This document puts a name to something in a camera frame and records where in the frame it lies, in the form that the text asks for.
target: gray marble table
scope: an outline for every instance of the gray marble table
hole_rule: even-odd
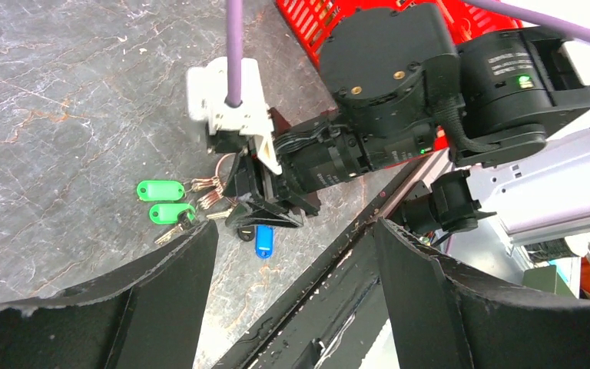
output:
[[[246,1],[246,55],[293,121],[333,106],[270,0]],[[224,54],[221,0],[0,0],[0,301],[51,296],[154,250],[164,230],[134,189],[212,175],[185,72]],[[395,170],[320,193],[321,216],[278,230],[268,261],[221,232],[196,367],[216,360]]]

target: white connector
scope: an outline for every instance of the white connector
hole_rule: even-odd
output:
[[[281,174],[277,154],[273,146],[273,122],[268,115],[268,105],[261,84],[259,64],[254,59],[241,62],[240,98],[238,108],[225,103],[227,97],[227,58],[217,58],[206,67],[189,68],[187,71],[187,109],[189,118],[206,122],[209,134],[218,131],[237,131],[251,136],[257,150],[257,158],[274,174]]]

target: red plastic crate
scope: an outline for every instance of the red plastic crate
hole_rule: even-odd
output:
[[[351,16],[357,8],[403,10],[424,2],[438,5],[456,44],[487,32],[522,27],[516,19],[475,8],[460,0],[277,0],[277,7],[313,65],[319,68],[318,54],[324,40],[343,18]]]

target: purple cable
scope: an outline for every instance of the purple cable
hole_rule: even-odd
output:
[[[453,237],[454,234],[449,236],[449,239],[446,240],[446,247],[444,248],[444,254],[448,255],[449,252],[451,251],[451,245],[453,244]]]
[[[535,25],[552,28],[567,36],[590,43],[590,28],[582,27],[581,25],[576,25],[560,18],[505,4],[496,0],[462,0],[462,2],[490,12],[499,13],[500,15],[507,15]]]
[[[227,98],[225,103],[238,108],[240,63],[243,60],[243,0],[227,0]]]

